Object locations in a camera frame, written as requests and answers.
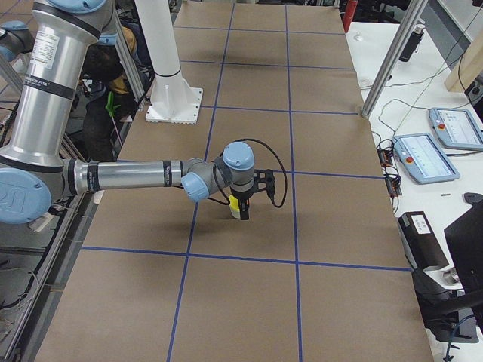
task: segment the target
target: white desk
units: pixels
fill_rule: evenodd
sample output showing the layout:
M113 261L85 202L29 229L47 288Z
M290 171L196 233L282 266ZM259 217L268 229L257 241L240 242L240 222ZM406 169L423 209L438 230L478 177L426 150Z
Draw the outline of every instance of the white desk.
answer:
M373 83L397 28L398 26L393 24L353 23L351 25L350 31L347 33L347 41L349 42L352 60L355 70L358 73L358 81L361 87ZM441 54L438 52L429 34L426 33L420 43L418 52L413 54L409 62L397 63L392 71L392 79L387 85L422 81L437 73L443 63L444 60ZM464 94L455 94L446 91L444 81L449 73L450 70L446 69L439 76L435 77L415 106L451 108L468 103ZM392 138L392 131L378 121L382 108L394 98L413 104L429 82L386 88L369 118L373 131L380 134L383 139ZM363 98L368 95L368 90L363 89L361 92ZM463 108L470 109L475 118L478 119L478 116L471 106L464 106ZM408 110L408 106L400 102L392 102L385 108L381 119L396 129ZM432 133L432 128L429 123L429 112L424 109L412 109L404 123L397 129L396 134L419 132ZM374 137L374 140L376 143L379 142L377 137ZM447 153L458 153L458 151L448 150ZM444 229L471 207L464 202L463 193L483 193L483 183L481 182L483 179L483 154L452 158L451 161L460 172L460 179L424 186L417 185L413 182L404 168L399 165L403 195L399 198L399 207L395 215L399 217L408 211L424 211L450 263L452 261L448 246L445 242ZM445 283L442 280L442 271L432 272L431 276L448 289L461 288L460 285L449 285ZM480 341L483 339L483 335L479 329L478 337ZM476 362L482 360L483 342L475 345L459 344L459 346L461 347L459 351L451 350L451 354L455 356L455 361ZM446 344L436 346L440 351L442 347L445 348ZM435 356L435 360L441 362L441 356Z

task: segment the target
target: blue joint cap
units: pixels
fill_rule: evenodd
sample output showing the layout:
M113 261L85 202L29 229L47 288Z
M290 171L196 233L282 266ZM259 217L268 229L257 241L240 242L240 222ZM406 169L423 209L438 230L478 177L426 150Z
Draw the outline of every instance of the blue joint cap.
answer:
M194 172L188 172L181 177L181 185L191 201L200 202L210 195L205 181Z
M53 7L71 14L89 14L98 10L106 0L47 0Z
M118 35L114 34L102 34L97 42L97 45L115 45L118 41Z
M8 61L11 62L12 60L15 59L16 55L10 50L7 49L6 47L2 47L0 45L0 54Z
M0 222L24 224L46 213L51 192L35 175L16 168L0 169Z
M233 142L223 151L223 162L233 170L246 171L255 165L255 157L249 145Z
M29 27L20 20L12 20L12 21L7 21L0 25L3 29L5 30L28 30Z

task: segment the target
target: person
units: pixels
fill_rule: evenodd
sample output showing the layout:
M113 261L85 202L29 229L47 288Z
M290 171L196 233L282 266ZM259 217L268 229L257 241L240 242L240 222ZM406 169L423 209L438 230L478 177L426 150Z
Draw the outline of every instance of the person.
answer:
M122 31L135 63L140 64L136 54L137 39L134 32L126 26L122 27ZM137 105L115 46L102 43L91 45L85 57L82 74L92 80L82 126L82 136L88 157L92 161L115 161L111 143L112 134L115 132L119 137L121 120L131 115ZM146 75L140 72L140 77L143 86L147 87ZM106 109L109 93L112 93L114 98L115 122L112 121Z

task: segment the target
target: blue tape line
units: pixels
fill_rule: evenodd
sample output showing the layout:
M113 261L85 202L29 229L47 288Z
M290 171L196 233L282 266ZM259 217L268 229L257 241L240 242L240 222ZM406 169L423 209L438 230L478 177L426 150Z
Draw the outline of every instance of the blue tape line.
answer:
M5 86L2 88L2 90L0 90L0 96L2 95L2 93L4 92L4 90L5 90L5 89L7 89L7 87L8 87L8 84L7 84L7 85L5 85Z
M1 15L0 17L3 17L4 15L7 15L7 14L8 15L20 15L21 17L25 17L26 15L32 15L32 13L11 13L11 12L8 12L8 13L3 13L3 15Z
M206 63L206 64L223 64L223 62L215 62L211 60L180 60L181 63ZM283 64L265 64L265 63L235 63L235 62L224 62L224 64L229 64L230 66L279 66L287 67ZM328 69L328 70L355 70L354 68L343 68L339 66L290 66L291 68L306 68L306 69Z
M330 111L289 111L288 109L265 109L265 108L248 108L248 107L231 107L231 106L202 106L202 108L218 108L218 109L234 109L239 111L261 111L261 112L285 112L285 113L306 113L316 115L357 115L356 112L330 112Z
M232 30L237 32L284 32L293 34L320 34L320 35L345 35L343 32L301 32L301 31L287 31L287 30L256 30L256 29L231 29L231 28L211 28L203 26L173 26L175 29L206 29L206 30Z
M250 258L246 256L224 256L224 255L210 255L210 254L199 254L199 253L191 253L189 256L192 256L194 258L202 258L202 259L239 260L242 262L271 262L275 264L293 264L293 265L297 263L294 260Z
M283 112L288 113L288 110L283 109L264 109L264 108L244 108L244 107L229 107L229 106L216 106L218 109L234 109L238 111L261 111L261 112Z
M89 247L83 246L83 250L96 250L96 251L114 251L116 253L133 253L133 254L155 254L166 256L186 256L185 253L176 253L174 251L161 251L161 250L143 250L143 249L123 249L120 247Z
M329 69L329 70L355 70L354 68L342 68L338 66L290 66L291 68L307 68L307 69Z
M357 264L339 264L333 262L298 262L300 265L311 266L327 266L330 268L350 268L350 269L370 269L385 270L388 272L410 272L410 268L402 268L398 266L378 266L378 265L357 265Z
M290 265L310 265L310 266L321 266L327 268L351 268L351 269L371 269L371 270L387 270L392 272L410 272L410 268L402 268L397 266L381 266L381 265L359 265L359 264L343 264L335 262L307 262L307 261L295 261L286 259L265 259L265 258L254 258L248 256L230 256L230 255L211 255L211 254L201 254L201 253L177 253L173 251L162 251L162 250L143 250L143 249L123 249L119 247L82 247L82 250L93 250L93 251L106 251L113 253L133 253L133 254L152 254L152 255L162 255L162 256L182 256L197 259L219 259L219 260L239 260L242 262L267 262L275 264L290 264Z
M292 98L290 83L290 48L288 41L288 10L285 6L285 40L287 43L287 82L288 82L288 117L290 129L290 153L292 170L295 170L295 150L294 150L294 124L292 121ZM303 338L302 338L302 301L300 297L300 268L299 268L299 242L297 224L297 198L295 195L295 174L292 173L292 207L294 212L294 254L295 254L295 287L297 293L297 338L299 347L299 362L303 362Z
M358 115L357 112L332 112L332 111L292 111L293 113L307 113L314 115Z
M173 26L175 29L205 29L205 30L229 30L227 28L211 28L211 27L204 27L204 26Z
M229 20L229 27L231 27L231 25L232 25L234 11L235 11L235 4L232 5L232 14L231 14L231 17L230 17L230 20ZM225 58L226 58L226 48L228 46L228 39L229 39L229 30L226 34L225 49L224 49L224 52L223 52L223 62L225 61ZM216 113L216 106L217 106L217 102L218 102L218 95L220 93L220 84L221 84L222 76L223 76L223 64L221 65L220 77L218 79L217 93L216 93L215 101L214 101L214 110L213 110L213 114L211 115L210 130L208 131L208 140L206 142L205 160L208 157L208 150L210 148L211 133L213 131L214 116L215 116L215 113ZM190 253L190 250L191 250L191 243L192 243L193 235L195 234L195 224L196 224L196 216L198 214L198 206L199 206L199 204L196 204L195 211L193 212L193 220L192 220L191 230L189 232L188 248L186 250L187 255L186 255L186 259L185 259L185 263L184 263L184 267L183 267L183 275L181 277L180 290L179 290L179 293L178 293L176 311L174 313L173 329L171 331L171 338L170 338L170 343L169 343L168 356L166 357L166 362L171 362L171 355L173 353L174 338L176 336L178 316L179 316L179 313L180 313L180 306L181 306L181 301L182 301L182 298L183 298L184 282L185 282L186 273L187 273L187 270L188 270L189 253Z
M176 302L176 310L174 312L173 328L171 329L171 337L169 340L169 348L168 348L168 355L166 356L166 362L171 361L171 355L173 353L174 337L176 336L176 328L178 324L178 317L180 316L181 301L183 300L184 282L186 280L186 273L188 272L189 251L191 250L193 235L195 234L195 224L196 224L196 216L198 214L198 205L199 204L195 205L195 210L193 211L193 220L191 223L191 229L189 230L188 247L186 248L186 257L184 259L183 273L181 275L180 289L178 291L178 299Z
M301 32L293 30L290 34L320 34L320 35L345 35L343 32Z
M309 172L309 171L292 171L292 173L296 175L349 177L353 179L385 179L385 177L383 176L349 175L344 173L322 173L322 172Z
M15 2L15 4L10 6L2 15L0 15L0 18L2 18L4 15L10 14L9 11L12 10L13 8L15 8L19 2L20 2L20 0L17 0L17 2Z

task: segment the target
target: white pillar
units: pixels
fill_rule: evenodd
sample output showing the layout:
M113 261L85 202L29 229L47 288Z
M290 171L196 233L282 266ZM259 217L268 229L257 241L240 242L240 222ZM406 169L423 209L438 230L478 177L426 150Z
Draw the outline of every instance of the white pillar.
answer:
M168 0L136 0L136 7L156 73L146 120L196 123L203 90L181 73Z

